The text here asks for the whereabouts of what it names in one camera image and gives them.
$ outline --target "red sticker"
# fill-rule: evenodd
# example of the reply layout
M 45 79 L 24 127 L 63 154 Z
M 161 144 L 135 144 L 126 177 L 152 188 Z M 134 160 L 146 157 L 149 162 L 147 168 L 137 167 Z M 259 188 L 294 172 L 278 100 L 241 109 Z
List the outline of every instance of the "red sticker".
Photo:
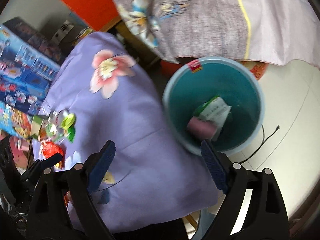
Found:
M 199 70 L 203 69 L 203 67 L 202 67 L 201 64 L 200 64 L 200 61 L 197 60 L 197 59 L 189 62 L 187 65 L 188 65 L 188 67 L 190 68 L 190 70 L 191 70 L 192 73 L 196 73 L 196 72 L 198 72 Z

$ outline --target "gray wall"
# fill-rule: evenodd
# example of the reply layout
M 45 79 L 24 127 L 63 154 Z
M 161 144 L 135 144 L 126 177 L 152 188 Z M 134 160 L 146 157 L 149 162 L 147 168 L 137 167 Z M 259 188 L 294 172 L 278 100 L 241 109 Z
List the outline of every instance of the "gray wall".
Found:
M 51 39 L 70 14 L 60 0 L 10 0 L 0 15 L 0 24 L 20 16 Z

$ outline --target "blue box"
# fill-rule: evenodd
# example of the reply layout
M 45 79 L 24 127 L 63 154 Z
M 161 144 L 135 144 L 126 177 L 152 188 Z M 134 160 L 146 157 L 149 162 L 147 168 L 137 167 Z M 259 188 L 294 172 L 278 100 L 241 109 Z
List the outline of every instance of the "blue box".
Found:
M 0 100 L 38 114 L 65 57 L 20 18 L 0 26 Z

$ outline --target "plastic bucket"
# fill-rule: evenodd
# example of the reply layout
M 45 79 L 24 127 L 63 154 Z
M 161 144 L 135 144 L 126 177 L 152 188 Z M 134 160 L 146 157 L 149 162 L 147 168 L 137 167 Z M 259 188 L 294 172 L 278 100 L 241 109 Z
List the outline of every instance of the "plastic bucket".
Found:
M 231 106 L 223 130 L 213 145 L 232 155 L 250 144 L 261 128 L 264 97 L 253 76 L 240 63 L 223 57 L 204 57 L 181 67 L 163 94 L 165 114 L 175 137 L 190 152 L 200 155 L 200 143 L 186 130 L 194 110 L 215 96 Z

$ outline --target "purple tablecloth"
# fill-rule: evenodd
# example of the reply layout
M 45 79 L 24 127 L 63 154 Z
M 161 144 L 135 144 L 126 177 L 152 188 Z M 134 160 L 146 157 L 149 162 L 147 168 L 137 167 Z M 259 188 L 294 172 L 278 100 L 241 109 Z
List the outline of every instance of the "purple tablecloth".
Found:
M 108 171 L 114 182 L 121 181 L 107 190 L 108 203 L 95 204 L 112 233 L 174 220 L 214 205 L 217 189 L 203 160 L 174 140 L 153 82 L 138 64 L 131 68 L 134 77 L 119 77 L 119 88 L 110 99 L 89 91 L 92 59 L 102 49 L 126 54 L 111 34 L 89 35 L 63 63 L 41 109 L 76 114 L 74 142 L 62 142 L 65 169 L 83 163 L 107 140 L 114 141 L 116 157 Z M 42 159 L 39 142 L 34 141 L 33 147 L 35 159 Z M 99 189 L 109 186 L 102 182 Z M 92 194 L 95 203 L 103 192 Z M 81 229 L 71 204 L 68 210 L 74 226 Z

